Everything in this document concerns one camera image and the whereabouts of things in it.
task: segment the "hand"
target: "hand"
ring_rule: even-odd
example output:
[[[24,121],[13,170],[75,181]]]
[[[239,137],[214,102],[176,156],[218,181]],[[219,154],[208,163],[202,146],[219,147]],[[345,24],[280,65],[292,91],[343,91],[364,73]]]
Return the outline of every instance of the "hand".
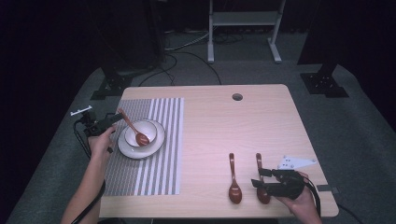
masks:
[[[299,173],[303,177],[306,177],[304,181],[307,183],[308,175],[301,172]],[[303,192],[295,200],[284,197],[276,198],[285,204],[289,210],[304,224],[322,223],[318,215],[317,208],[315,207],[311,190],[308,187],[304,187]]]
[[[112,148],[114,147],[113,143],[110,140],[110,135],[116,131],[115,125],[109,127],[104,133],[99,136],[91,136],[88,138],[88,143],[91,149],[91,159],[103,159],[105,161],[108,160],[110,153],[112,152]]]

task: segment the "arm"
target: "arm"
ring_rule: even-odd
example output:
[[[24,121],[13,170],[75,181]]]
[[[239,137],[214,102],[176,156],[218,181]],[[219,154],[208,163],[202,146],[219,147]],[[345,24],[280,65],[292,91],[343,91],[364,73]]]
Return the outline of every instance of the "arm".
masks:
[[[300,173],[300,175],[308,178],[308,175],[304,173]],[[285,204],[289,208],[289,210],[304,224],[322,223],[318,215],[317,208],[315,207],[311,190],[309,190],[308,187],[304,187],[303,192],[295,200],[283,197],[276,198],[280,200],[283,204]]]
[[[110,135],[114,131],[115,127],[112,126],[100,136],[88,138],[92,152],[91,160],[76,193],[73,195],[64,211],[61,223],[72,223],[98,194],[105,180],[108,159],[110,158],[110,153],[107,149],[112,147]],[[81,223],[97,223],[99,211],[100,201],[92,208],[87,216],[81,220]]]

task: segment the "gray placemat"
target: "gray placemat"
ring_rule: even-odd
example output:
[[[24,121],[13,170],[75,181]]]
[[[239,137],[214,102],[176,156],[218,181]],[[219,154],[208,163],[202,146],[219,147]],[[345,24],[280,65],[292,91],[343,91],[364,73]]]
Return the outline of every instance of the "gray placemat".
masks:
[[[183,98],[121,100],[131,121],[152,119],[165,129],[162,147],[149,157],[136,160],[124,156],[118,146],[106,170],[106,196],[167,195],[180,193]],[[118,142],[124,120],[117,122],[112,141]]]

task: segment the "white shelf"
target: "white shelf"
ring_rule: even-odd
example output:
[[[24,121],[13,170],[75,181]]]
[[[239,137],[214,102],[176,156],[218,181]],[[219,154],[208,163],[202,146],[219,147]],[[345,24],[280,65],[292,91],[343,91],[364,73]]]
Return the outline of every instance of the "white shelf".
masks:
[[[278,11],[253,11],[253,12],[215,12],[213,11],[213,1],[209,1],[209,39],[207,41],[207,61],[215,61],[215,51],[213,50],[213,27],[216,26],[243,26],[243,25],[273,25],[274,30],[268,45],[274,56],[275,63],[282,63],[279,52],[276,48],[276,36],[282,21],[283,8],[286,0],[281,0]]]
[[[213,12],[214,26],[275,25],[277,11],[267,12]]]

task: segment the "black device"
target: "black device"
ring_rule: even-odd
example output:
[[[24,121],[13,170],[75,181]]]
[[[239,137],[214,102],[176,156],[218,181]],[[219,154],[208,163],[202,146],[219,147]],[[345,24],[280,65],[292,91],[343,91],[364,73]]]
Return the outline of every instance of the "black device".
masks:
[[[96,120],[96,115],[94,112],[85,111],[82,113],[81,122],[85,125],[84,133],[87,137],[89,136],[99,136],[104,133],[106,129],[111,127],[113,123],[122,119],[122,114],[116,114],[109,116],[108,114],[104,119]]]
[[[259,169],[259,174],[268,177],[276,177],[279,183],[264,183],[260,180],[251,179],[254,188],[263,188],[267,194],[275,197],[287,197],[292,200],[297,199],[307,186],[314,194],[317,211],[320,216],[320,198],[314,184],[306,177],[294,170],[268,170]]]

